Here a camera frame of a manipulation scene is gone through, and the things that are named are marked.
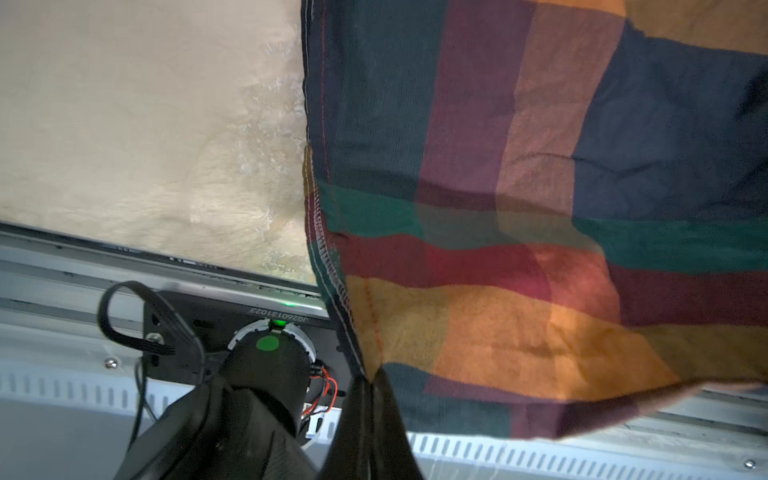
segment green circular sticker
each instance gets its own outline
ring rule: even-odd
[[[264,352],[271,352],[277,350],[280,346],[280,339],[276,336],[263,336],[256,342],[256,348],[263,350]]]

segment red stitching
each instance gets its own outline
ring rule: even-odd
[[[368,287],[368,279],[364,278],[363,281],[366,285],[366,296],[368,297],[368,308],[371,310],[371,320],[373,321],[373,332],[376,334],[376,348],[379,351],[379,368],[384,365],[384,345],[382,344],[382,336],[379,333],[379,322],[376,321],[376,313],[373,310],[373,299],[371,298],[371,289]]]
[[[326,162],[326,178],[328,179],[328,186],[331,187],[331,168],[328,165],[328,144],[326,143],[326,0],[323,0],[323,25],[320,28],[320,42],[323,46],[323,56],[320,58],[320,125],[323,129],[323,157]],[[331,197],[333,197],[333,188],[331,187],[330,190]],[[333,203],[337,203],[336,198],[333,198]]]

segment red wire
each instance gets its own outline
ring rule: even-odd
[[[322,377],[320,377],[318,375],[312,375],[310,378],[311,379],[319,379],[319,378],[322,378]],[[330,387],[330,385],[328,384],[328,382],[324,378],[323,378],[323,384],[324,384],[323,393],[321,393],[315,399],[315,402],[312,404],[312,406],[310,406],[308,409],[304,410],[304,413],[302,413],[301,416],[305,416],[307,414],[311,415],[311,412],[314,412],[314,410],[317,408],[317,404],[320,402],[320,399],[322,397],[324,397],[328,393],[328,388]]]
[[[336,403],[336,395],[339,394],[339,384],[336,383],[336,380],[328,373],[328,370],[326,370],[325,367],[323,367],[323,374],[325,375],[326,380],[333,382],[333,399],[331,400],[331,403],[328,405],[328,408],[323,410],[320,413],[330,412],[331,409],[333,408],[333,404]]]
[[[321,399],[323,399],[324,396],[328,394],[328,390],[330,389],[331,382],[333,383],[333,398],[331,399],[331,403],[328,405],[328,408],[323,410],[322,412],[318,413],[326,413],[330,412],[330,410],[333,408],[333,404],[336,403],[336,396],[339,394],[339,384],[336,382],[336,380],[328,373],[328,370],[326,367],[323,367],[323,374],[321,376],[313,375],[310,378],[313,379],[323,379],[323,382],[325,383],[325,386],[323,388],[323,392],[320,394],[319,397],[317,397],[308,409],[304,410],[304,413],[301,414],[301,416],[306,415],[314,415],[315,409],[317,408],[317,404],[320,402]]]

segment metal screw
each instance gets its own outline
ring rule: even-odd
[[[145,339],[153,343],[159,343],[161,345],[165,345],[165,339],[160,333],[157,333],[157,332],[149,332],[147,336],[145,336]]]

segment beige textured wall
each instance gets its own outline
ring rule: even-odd
[[[298,0],[0,0],[0,220],[314,282]]]

